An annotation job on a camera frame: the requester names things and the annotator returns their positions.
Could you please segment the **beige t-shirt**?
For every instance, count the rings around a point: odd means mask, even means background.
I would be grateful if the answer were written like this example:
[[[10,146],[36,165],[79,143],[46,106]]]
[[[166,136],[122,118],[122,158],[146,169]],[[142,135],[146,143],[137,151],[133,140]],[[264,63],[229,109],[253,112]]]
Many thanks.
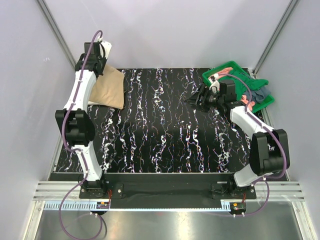
[[[98,77],[91,90],[88,104],[122,110],[125,105],[124,77],[121,71],[106,64],[103,75]]]

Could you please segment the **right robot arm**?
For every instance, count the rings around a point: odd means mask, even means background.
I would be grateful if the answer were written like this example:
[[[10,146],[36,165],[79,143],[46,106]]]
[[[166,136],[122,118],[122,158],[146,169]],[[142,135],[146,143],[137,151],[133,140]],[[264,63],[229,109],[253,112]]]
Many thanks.
[[[283,129],[274,129],[255,116],[245,104],[237,100],[233,80],[223,80],[211,86],[202,84],[184,101],[193,109],[208,112],[211,107],[229,118],[250,137],[249,164],[235,172],[227,185],[228,195],[239,198],[245,187],[263,178],[278,179],[290,166],[288,135]]]

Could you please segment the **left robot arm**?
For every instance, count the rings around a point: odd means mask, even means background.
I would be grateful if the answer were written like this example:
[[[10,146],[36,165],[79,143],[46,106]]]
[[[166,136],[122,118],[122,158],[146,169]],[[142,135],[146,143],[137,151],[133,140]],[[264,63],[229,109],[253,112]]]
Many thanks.
[[[83,178],[94,182],[90,192],[97,198],[108,193],[106,183],[100,181],[102,168],[94,150],[95,126],[87,114],[90,94],[99,76],[103,75],[112,45],[107,41],[84,43],[84,53],[75,65],[75,80],[63,109],[55,112],[55,120],[67,151],[77,155]]]

